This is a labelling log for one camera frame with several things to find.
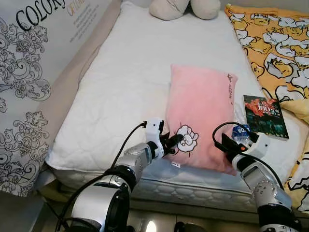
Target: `floor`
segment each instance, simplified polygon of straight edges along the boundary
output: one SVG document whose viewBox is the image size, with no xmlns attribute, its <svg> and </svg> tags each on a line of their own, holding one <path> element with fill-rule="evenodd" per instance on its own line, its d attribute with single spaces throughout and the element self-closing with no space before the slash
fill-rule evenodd
<svg viewBox="0 0 309 232">
<path fill-rule="evenodd" d="M 62 205 L 56 203 L 53 207 L 57 212 L 60 212 Z M 54 215 L 50 215 L 42 232 L 54 232 L 56 220 Z M 257 224 L 235 223 L 140 210 L 130 211 L 127 224 L 133 226 L 136 232 L 173 232 L 175 223 L 178 221 L 194 223 L 207 232 L 258 232 L 259 230 Z"/>
</svg>

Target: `pink pillow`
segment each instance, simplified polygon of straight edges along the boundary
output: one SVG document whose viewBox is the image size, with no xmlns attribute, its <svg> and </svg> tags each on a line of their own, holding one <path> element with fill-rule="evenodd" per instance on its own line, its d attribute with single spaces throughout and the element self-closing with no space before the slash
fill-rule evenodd
<svg viewBox="0 0 309 232">
<path fill-rule="evenodd" d="M 224 152 L 212 141 L 212 132 L 234 119 L 234 87 L 237 77 L 207 68 L 171 66 L 171 88 L 167 108 L 170 135 L 182 134 L 176 154 L 167 158 L 181 165 L 235 174 Z M 221 141 L 221 132 L 216 139 Z"/>
</svg>

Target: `floral pattern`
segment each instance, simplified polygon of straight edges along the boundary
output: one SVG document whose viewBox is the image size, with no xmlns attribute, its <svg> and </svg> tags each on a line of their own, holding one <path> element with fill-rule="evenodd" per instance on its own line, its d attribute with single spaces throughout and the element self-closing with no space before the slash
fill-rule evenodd
<svg viewBox="0 0 309 232">
<path fill-rule="evenodd" d="M 25 197 L 32 189 L 49 148 L 47 123 L 41 111 L 28 112 L 25 121 L 15 120 L 13 129 L 0 133 L 1 191 Z"/>
<path fill-rule="evenodd" d="M 35 101 L 44 101 L 50 96 L 51 87 L 42 79 L 39 63 L 46 42 L 46 28 L 37 25 L 23 31 L 14 24 L 8 26 L 0 18 L 0 93 L 13 90 L 16 97 Z M 0 112 L 5 113 L 6 109 L 5 99 L 0 98 Z"/>
</svg>

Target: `book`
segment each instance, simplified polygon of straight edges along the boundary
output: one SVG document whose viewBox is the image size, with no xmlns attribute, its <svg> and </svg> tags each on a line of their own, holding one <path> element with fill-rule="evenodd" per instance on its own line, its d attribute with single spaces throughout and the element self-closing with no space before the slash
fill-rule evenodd
<svg viewBox="0 0 309 232">
<path fill-rule="evenodd" d="M 244 102 L 251 131 L 289 139 L 278 100 L 244 95 Z"/>
</svg>

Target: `white quilted mattress pad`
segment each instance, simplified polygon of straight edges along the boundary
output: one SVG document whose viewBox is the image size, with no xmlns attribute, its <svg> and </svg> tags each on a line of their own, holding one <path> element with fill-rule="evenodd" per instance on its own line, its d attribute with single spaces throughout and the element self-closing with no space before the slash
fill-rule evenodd
<svg viewBox="0 0 309 232">
<path fill-rule="evenodd" d="M 165 118 L 172 63 L 235 74 L 235 102 L 239 105 L 243 105 L 244 94 L 263 95 L 224 12 L 208 21 L 191 14 L 162 21 L 150 16 L 147 8 L 126 2 L 81 80 L 46 162 L 57 170 L 79 171 L 79 175 L 69 177 L 71 182 L 81 181 L 80 173 L 92 176 L 108 169 L 137 124 L 154 116 Z M 309 131 L 305 123 L 287 112 L 284 120 L 290 139 L 271 139 L 263 158 L 283 181 L 301 154 Z M 134 133 L 126 148 L 143 142 L 144 132 L 139 129 Z M 165 159 L 155 160 L 142 178 L 249 192 L 239 175 L 176 168 Z"/>
</svg>

